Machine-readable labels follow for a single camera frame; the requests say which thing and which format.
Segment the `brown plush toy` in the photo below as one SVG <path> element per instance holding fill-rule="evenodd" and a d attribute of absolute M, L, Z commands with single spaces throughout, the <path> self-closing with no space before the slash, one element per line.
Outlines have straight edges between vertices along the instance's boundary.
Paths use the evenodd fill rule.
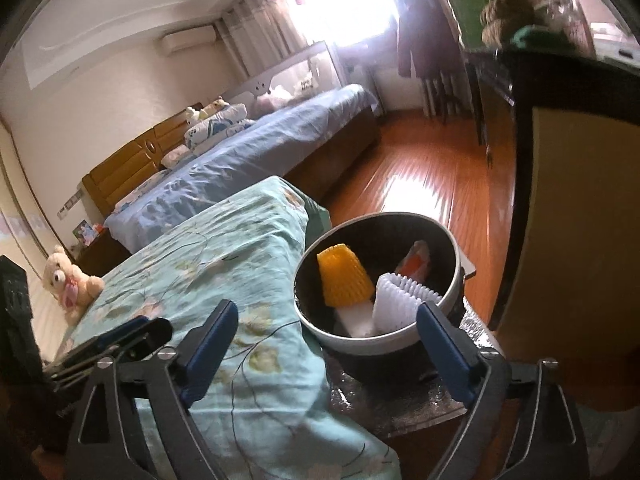
<path fill-rule="evenodd" d="M 42 285 L 58 300 L 68 325 L 75 326 L 89 305 L 100 296 L 104 280 L 82 272 L 71 263 L 65 250 L 56 246 L 45 264 Z"/>

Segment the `green object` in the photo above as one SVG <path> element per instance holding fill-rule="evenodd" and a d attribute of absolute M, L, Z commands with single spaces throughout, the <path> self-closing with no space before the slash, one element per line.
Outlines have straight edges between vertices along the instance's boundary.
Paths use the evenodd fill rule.
<path fill-rule="evenodd" d="M 511 38 L 511 44 L 527 50 L 541 50 L 557 54 L 574 54 L 575 45 L 564 32 L 552 32 L 546 27 L 527 25 Z"/>
<path fill-rule="evenodd" d="M 480 13 L 489 0 L 448 0 L 453 16 L 458 22 L 460 41 L 465 49 L 482 48 L 482 23 Z"/>

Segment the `round bin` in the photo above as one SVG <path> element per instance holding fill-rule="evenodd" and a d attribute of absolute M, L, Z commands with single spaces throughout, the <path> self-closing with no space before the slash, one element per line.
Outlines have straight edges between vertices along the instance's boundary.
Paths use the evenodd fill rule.
<path fill-rule="evenodd" d="M 301 322 L 321 345 L 360 380 L 388 380 L 390 376 L 418 377 L 433 366 L 420 342 L 415 323 L 395 332 L 367 338 L 335 335 L 334 310 L 324 304 L 316 255 L 346 244 L 376 283 L 393 272 L 416 240 L 425 240 L 431 253 L 431 273 L 424 283 L 443 296 L 439 307 L 451 319 L 460 313 L 464 272 L 453 235 L 435 220 L 413 213 L 373 213 L 345 222 L 318 238 L 296 269 L 294 297 Z"/>

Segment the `dark red garment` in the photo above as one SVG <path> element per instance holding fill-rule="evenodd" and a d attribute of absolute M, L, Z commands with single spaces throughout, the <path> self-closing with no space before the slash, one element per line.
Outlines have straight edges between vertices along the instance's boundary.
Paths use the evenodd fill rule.
<path fill-rule="evenodd" d="M 460 48 L 447 17 L 440 6 L 431 7 L 427 0 L 411 4 L 398 21 L 399 75 L 411 77 L 412 56 L 415 75 L 421 79 L 461 69 Z"/>

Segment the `window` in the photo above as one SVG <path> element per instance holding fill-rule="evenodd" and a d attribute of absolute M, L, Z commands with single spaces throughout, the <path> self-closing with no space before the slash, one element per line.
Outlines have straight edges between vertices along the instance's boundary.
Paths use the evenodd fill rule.
<path fill-rule="evenodd" d="M 296 26 L 308 40 L 330 40 L 338 46 L 383 34 L 398 18 L 393 0 L 295 0 L 291 7 Z"/>

